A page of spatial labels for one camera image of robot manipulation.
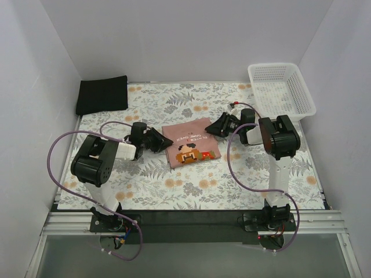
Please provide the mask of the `pink t shirt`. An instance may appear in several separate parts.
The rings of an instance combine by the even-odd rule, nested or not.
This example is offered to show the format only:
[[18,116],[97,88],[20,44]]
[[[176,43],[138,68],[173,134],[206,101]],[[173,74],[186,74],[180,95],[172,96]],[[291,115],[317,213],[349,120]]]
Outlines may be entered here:
[[205,131],[209,125],[209,118],[201,118],[162,128],[163,135],[173,141],[166,149],[172,169],[221,157],[217,140]]

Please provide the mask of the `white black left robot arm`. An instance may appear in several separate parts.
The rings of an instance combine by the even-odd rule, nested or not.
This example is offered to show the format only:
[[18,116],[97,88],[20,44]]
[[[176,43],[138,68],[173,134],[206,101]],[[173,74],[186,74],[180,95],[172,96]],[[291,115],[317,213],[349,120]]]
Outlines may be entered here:
[[105,215],[104,226],[112,232],[123,226],[123,217],[116,213],[119,201],[108,184],[116,160],[134,161],[145,150],[164,151],[173,141],[142,122],[131,126],[130,134],[121,140],[89,134],[71,164],[71,172],[84,184],[95,201],[93,213]]

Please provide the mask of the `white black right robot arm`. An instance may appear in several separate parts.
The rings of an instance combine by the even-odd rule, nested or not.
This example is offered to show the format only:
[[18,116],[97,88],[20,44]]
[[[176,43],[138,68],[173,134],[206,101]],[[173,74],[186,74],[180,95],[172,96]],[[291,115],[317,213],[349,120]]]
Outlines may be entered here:
[[230,155],[231,142],[236,135],[243,145],[250,145],[254,139],[260,140],[270,164],[268,189],[253,189],[241,183],[232,170],[230,158],[227,158],[232,178],[248,191],[265,193],[264,205],[270,208],[287,208],[290,202],[294,202],[288,194],[289,167],[300,148],[301,140],[287,115],[271,120],[262,118],[252,107],[244,108],[239,118],[228,112],[222,113],[218,120],[205,128],[205,131],[217,137],[231,136],[227,145],[227,155]]

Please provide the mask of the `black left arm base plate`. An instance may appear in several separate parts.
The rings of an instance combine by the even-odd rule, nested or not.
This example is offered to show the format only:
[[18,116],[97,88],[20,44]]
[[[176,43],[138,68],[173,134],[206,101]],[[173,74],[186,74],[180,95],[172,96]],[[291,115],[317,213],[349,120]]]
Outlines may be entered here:
[[131,221],[118,217],[117,215],[105,215],[96,210],[95,207],[90,209],[93,216],[90,223],[90,232],[108,233],[108,232],[138,232],[135,224]]

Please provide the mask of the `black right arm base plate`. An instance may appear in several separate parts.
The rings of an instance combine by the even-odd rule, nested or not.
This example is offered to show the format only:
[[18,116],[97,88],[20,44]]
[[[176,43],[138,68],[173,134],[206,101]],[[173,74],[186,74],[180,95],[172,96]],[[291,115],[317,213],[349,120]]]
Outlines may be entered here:
[[296,230],[296,222],[289,204],[282,207],[265,205],[261,210],[249,210],[239,216],[237,222],[247,232]]

